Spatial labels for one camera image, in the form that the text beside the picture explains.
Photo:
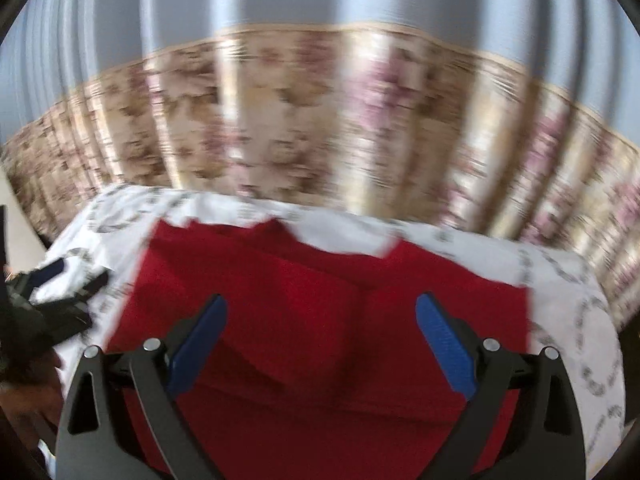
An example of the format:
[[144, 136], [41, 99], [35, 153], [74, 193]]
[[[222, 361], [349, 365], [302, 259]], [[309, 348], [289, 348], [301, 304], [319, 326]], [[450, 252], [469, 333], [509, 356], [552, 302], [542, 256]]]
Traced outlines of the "person's left hand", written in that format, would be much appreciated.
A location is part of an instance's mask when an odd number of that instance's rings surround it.
[[64, 398], [59, 370], [63, 362], [55, 350], [49, 350], [32, 363], [33, 384], [1, 385], [1, 409], [15, 430], [26, 431], [32, 415], [58, 426]]

